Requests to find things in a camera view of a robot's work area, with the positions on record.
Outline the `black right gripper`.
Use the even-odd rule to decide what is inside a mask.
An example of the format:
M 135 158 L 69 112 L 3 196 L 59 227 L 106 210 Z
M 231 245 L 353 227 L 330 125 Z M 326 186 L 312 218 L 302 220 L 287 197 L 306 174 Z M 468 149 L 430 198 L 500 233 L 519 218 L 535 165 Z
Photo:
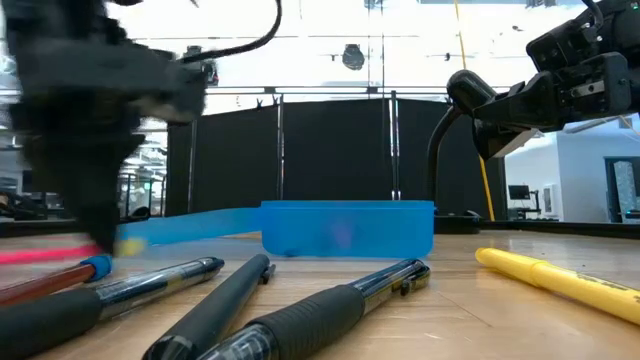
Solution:
M 475 108 L 474 117 L 555 131 L 563 121 L 623 115 L 633 109 L 633 82 L 627 59 L 619 52 L 573 62 L 558 56 L 552 60 L 552 73 L 540 72 L 528 83 L 520 82 L 508 92 L 498 93 Z

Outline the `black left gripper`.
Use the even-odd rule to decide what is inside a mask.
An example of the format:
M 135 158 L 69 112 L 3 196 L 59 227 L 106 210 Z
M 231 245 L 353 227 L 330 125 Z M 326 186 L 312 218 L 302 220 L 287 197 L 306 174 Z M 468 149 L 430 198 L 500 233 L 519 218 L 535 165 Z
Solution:
M 19 100 L 12 129 L 24 136 L 130 132 L 141 119 L 189 123 L 204 110 L 205 76 L 173 53 L 125 41 L 10 38 Z M 141 134 L 37 136 L 24 142 L 33 180 L 103 251 L 115 247 L 118 177 Z

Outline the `brown pencil blue eraser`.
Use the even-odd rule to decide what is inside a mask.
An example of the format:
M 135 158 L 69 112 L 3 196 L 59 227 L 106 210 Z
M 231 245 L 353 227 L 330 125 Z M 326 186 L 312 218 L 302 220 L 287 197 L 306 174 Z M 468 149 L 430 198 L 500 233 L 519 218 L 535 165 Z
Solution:
M 0 289 L 0 306 L 37 299 L 81 283 L 103 279 L 112 272 L 107 255 L 87 258 L 75 266 Z

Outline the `black pen clear barrel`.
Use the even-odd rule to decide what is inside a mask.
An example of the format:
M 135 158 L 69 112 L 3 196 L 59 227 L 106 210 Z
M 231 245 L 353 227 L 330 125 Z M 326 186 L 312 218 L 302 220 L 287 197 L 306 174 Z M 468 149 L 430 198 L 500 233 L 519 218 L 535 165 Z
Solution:
M 421 260 L 403 260 L 255 318 L 197 360 L 306 360 L 393 295 L 426 287 L 429 278 Z
M 0 307 L 0 360 L 24 360 L 76 338 L 97 323 L 210 280 L 225 265 L 203 257 L 171 267 Z

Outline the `yellow highlighter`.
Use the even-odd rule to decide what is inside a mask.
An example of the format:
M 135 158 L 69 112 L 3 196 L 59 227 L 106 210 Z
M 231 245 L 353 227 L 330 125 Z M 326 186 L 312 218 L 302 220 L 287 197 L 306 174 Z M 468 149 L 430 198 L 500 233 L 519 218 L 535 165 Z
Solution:
M 512 278 L 640 325 L 640 290 L 500 249 L 479 248 L 475 257 Z

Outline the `blue translucent supply box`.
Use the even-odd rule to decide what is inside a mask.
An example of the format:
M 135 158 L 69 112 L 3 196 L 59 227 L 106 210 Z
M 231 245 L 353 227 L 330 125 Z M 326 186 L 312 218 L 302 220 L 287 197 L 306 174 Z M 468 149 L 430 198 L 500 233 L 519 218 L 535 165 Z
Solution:
M 433 248 L 431 201 L 264 201 L 119 227 L 120 240 L 147 246 L 259 232 L 278 256 L 410 258 Z

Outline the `matte black pen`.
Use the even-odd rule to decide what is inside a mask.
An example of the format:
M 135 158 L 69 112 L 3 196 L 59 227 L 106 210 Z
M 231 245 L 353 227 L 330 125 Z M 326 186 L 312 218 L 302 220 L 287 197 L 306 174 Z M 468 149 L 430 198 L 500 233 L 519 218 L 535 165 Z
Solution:
M 275 266 L 257 254 L 232 273 L 157 339 L 142 360 L 196 360 L 228 331 L 259 284 L 266 284 Z

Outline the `black round ceiling fixture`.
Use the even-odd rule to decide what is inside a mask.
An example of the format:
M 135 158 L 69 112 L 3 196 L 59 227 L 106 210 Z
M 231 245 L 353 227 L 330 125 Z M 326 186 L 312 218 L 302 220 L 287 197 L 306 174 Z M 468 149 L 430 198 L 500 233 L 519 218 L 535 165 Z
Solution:
M 346 44 L 342 54 L 342 64 L 353 71 L 363 68 L 365 57 L 359 44 Z

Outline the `black partition screen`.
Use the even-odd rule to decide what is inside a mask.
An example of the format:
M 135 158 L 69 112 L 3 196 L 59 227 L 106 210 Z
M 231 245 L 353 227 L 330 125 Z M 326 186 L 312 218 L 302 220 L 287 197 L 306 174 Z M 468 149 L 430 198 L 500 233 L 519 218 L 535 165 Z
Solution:
M 165 213 L 267 200 L 426 199 L 427 146 L 447 110 L 400 99 L 286 103 L 168 131 Z

